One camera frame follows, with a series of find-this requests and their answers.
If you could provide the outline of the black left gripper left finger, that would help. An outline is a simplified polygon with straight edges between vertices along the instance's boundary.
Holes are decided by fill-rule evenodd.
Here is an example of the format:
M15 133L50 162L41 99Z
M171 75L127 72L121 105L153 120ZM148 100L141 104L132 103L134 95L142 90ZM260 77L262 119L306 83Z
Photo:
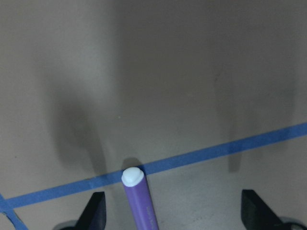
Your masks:
M105 192L94 192L78 219L75 230L104 230L106 227Z

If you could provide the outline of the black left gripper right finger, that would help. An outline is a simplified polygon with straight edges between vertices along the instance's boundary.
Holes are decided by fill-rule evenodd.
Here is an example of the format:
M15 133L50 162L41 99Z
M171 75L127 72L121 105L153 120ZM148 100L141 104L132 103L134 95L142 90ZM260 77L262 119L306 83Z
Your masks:
M247 230L288 229L254 190L242 190L241 220Z

